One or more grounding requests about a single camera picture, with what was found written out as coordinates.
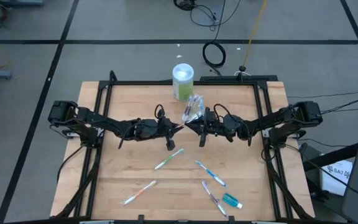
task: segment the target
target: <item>plastic wrapper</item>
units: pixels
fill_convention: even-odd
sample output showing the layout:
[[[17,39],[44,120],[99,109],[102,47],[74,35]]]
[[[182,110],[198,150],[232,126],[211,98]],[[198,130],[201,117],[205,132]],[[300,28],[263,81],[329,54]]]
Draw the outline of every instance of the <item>plastic wrapper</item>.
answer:
[[[189,123],[200,118],[204,115],[204,112],[205,107],[203,96],[197,94],[191,95],[187,101],[187,106],[181,117],[181,121],[183,123]]]

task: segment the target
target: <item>small toothpaste tube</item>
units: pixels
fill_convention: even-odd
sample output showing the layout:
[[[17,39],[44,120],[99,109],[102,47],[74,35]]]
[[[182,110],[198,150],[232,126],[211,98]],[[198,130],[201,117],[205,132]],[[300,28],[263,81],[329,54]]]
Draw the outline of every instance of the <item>small toothpaste tube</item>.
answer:
[[[223,201],[228,203],[232,207],[242,208],[242,204],[235,197],[229,195],[228,193],[225,193],[223,195]]]

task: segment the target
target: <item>floor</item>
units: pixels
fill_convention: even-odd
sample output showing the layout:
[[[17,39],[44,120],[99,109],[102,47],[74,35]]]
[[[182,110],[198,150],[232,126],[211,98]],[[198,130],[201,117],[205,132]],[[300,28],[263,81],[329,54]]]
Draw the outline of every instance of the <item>floor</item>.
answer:
[[[197,3],[219,17],[222,0]],[[227,0],[224,18],[236,4]],[[243,43],[261,6],[262,1],[242,0],[222,25],[218,40],[225,40],[227,53],[219,69],[223,75],[233,75],[242,64]],[[194,19],[209,22],[199,11]],[[0,28],[0,47],[11,59],[13,73],[12,79],[0,80],[0,207],[19,154],[29,150],[4,221],[50,214],[66,147],[48,128],[54,100],[76,101],[81,82],[106,80],[112,69],[119,80],[164,80],[184,62],[195,69],[196,79],[214,75],[201,51],[215,35],[168,0],[46,0],[43,7],[14,8]],[[358,0],[269,0],[255,40],[247,72],[277,75],[288,96],[358,91]],[[206,54],[212,62],[221,57],[213,47]],[[326,110],[356,99],[358,95],[312,100]],[[358,103],[349,108],[358,108]],[[327,114],[306,137],[326,144],[358,142],[358,111]],[[337,149],[309,143],[322,152]],[[316,207],[317,216],[329,216],[320,210]]]

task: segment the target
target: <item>wooden table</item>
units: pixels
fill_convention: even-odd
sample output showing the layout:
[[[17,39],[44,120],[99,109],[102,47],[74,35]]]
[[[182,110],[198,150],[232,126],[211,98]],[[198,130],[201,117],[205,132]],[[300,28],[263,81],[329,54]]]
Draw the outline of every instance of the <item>wooden table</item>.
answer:
[[[97,87],[98,82],[84,82],[78,104],[93,109]],[[268,90],[273,112],[288,105],[282,82],[268,82]],[[243,119],[257,118],[251,86],[194,86],[194,92],[203,95],[205,105],[210,108],[220,103]],[[260,95],[266,114],[262,92]],[[173,122],[181,123],[186,104],[174,99],[172,87],[168,85],[113,86],[108,116],[116,120],[154,118],[157,104],[164,106],[167,117]],[[221,108],[218,108],[218,112],[226,114]],[[167,151],[165,138],[144,142],[126,141],[119,150],[120,139],[106,132],[92,219],[135,220],[143,214],[146,220],[223,220],[221,212],[201,185],[202,180],[207,181],[216,197],[221,199],[228,192],[239,199],[243,204],[240,210],[222,202],[227,214],[234,215],[236,220],[275,219],[266,165],[260,158],[260,133],[252,138],[251,147],[238,138],[229,143],[226,138],[213,135],[207,137],[205,147],[198,147],[200,137],[188,128],[182,129],[173,140],[176,144],[173,151]],[[295,140],[288,140],[287,144],[297,146]],[[65,157],[79,145],[79,139],[69,140]],[[157,164],[181,148],[185,149],[183,154],[154,171]],[[281,152],[288,189],[306,212],[314,216],[299,152],[289,147],[281,149]],[[63,168],[51,215],[60,212],[77,190],[84,156],[85,150]],[[227,188],[200,169],[195,160],[201,161],[220,176],[227,183]],[[156,186],[147,189],[125,207],[121,205],[128,196],[153,180],[157,180]],[[277,192],[281,214],[285,217],[279,188]],[[88,192],[85,193],[83,205],[86,205],[87,198]]]

